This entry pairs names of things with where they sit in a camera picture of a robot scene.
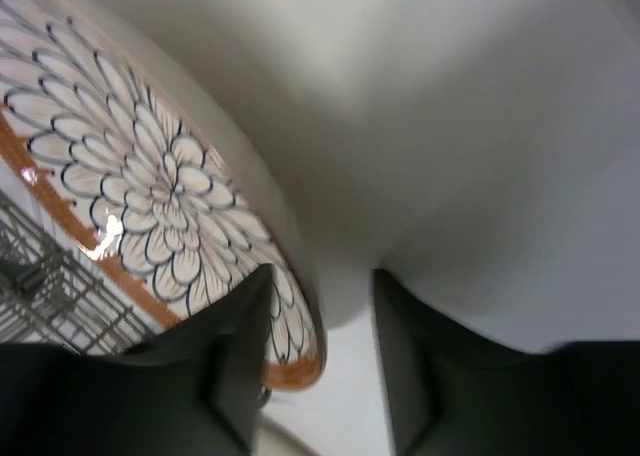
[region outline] white surface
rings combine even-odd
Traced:
[[[605,0],[97,0],[245,130],[311,241],[329,360],[267,413],[390,454],[384,260],[511,345],[640,336],[640,50]]]

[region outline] wire rack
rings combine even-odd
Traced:
[[[0,342],[115,354],[153,332],[0,191]]]

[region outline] metal wire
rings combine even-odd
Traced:
[[[42,222],[39,206],[34,214]],[[78,258],[0,191],[0,342],[50,342],[98,355],[153,335]]]

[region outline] patterned plate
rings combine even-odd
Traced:
[[[207,139],[70,14],[52,0],[0,0],[0,154],[165,327],[224,297],[259,263],[274,264],[265,384],[308,386],[324,361],[315,301]]]

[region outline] dish rack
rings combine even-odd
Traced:
[[[116,354],[153,332],[0,191],[0,342],[49,342]]]

